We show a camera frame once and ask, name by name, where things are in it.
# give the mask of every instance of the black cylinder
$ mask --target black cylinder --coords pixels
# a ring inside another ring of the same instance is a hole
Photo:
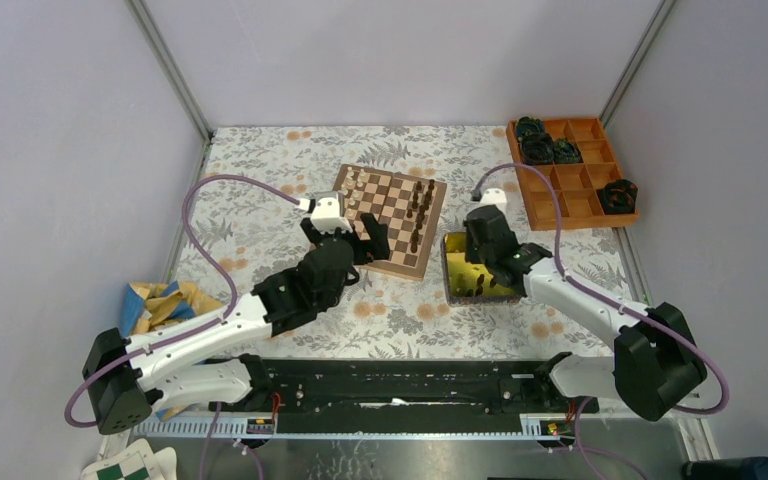
[[[768,480],[768,457],[687,462],[681,467],[681,478],[684,480]]]

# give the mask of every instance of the orange compartment tray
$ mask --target orange compartment tray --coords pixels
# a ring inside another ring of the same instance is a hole
[[[596,117],[541,119],[552,140],[566,138],[581,150],[583,163],[535,166],[552,182],[561,204],[562,228],[627,227],[640,212],[606,215],[596,190],[623,178],[614,149]],[[508,123],[508,145],[515,163],[523,163],[514,125]],[[534,173],[517,169],[519,188],[532,230],[555,229],[555,207],[546,185]]]

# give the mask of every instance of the floral tablecloth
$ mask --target floral tablecloth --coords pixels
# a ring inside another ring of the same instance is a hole
[[[517,305],[450,307],[443,292],[440,239],[463,230],[470,190],[488,168],[511,161],[503,127],[231,127],[217,130],[205,175],[245,174],[303,196],[330,190],[340,165],[352,163],[448,183],[425,279],[362,271],[340,304],[276,338],[240,345],[264,357],[546,359],[560,351],[605,355],[607,347],[554,308]],[[551,248],[553,232],[532,232],[514,172],[485,187],[508,192],[508,220],[521,242]],[[302,215],[288,203],[245,184],[205,186],[193,208],[196,235],[231,273],[240,292],[298,263],[309,243]],[[628,295],[619,245],[610,229],[565,231],[562,258],[572,271]],[[227,302],[228,287],[191,245],[177,278]]]

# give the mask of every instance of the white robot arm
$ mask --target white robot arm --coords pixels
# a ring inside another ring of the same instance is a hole
[[[257,357],[199,363],[315,320],[339,303],[345,286],[357,283],[355,265],[389,258],[387,226],[362,214],[369,239],[361,240],[344,217],[343,203],[338,192],[301,202],[311,213],[302,229],[317,248],[297,266],[255,285],[230,312],[223,307],[128,338],[115,328],[98,335],[83,376],[97,377],[87,390],[99,432],[118,433],[158,410],[205,401],[261,405],[270,382]],[[119,365],[101,373],[114,362]]]
[[[616,299],[619,307],[606,305],[566,281],[548,250],[533,243],[519,244],[504,211],[504,192],[486,190],[479,207],[464,222],[467,261],[484,264],[500,285],[556,308],[614,350],[613,357],[555,356],[542,368],[544,380],[551,383],[546,385],[546,395],[618,398],[642,418],[654,421],[705,380],[707,370],[699,357],[623,313],[625,309],[647,312],[649,318],[693,343],[677,308],[668,303],[650,308],[577,280],[588,290]]]

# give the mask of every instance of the chessboard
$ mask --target chessboard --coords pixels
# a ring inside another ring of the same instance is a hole
[[[343,165],[334,190],[343,194],[346,218],[361,240],[369,238],[360,220],[361,213],[372,213],[389,227],[390,259],[376,260],[363,268],[422,280],[434,246],[446,184],[359,165]]]

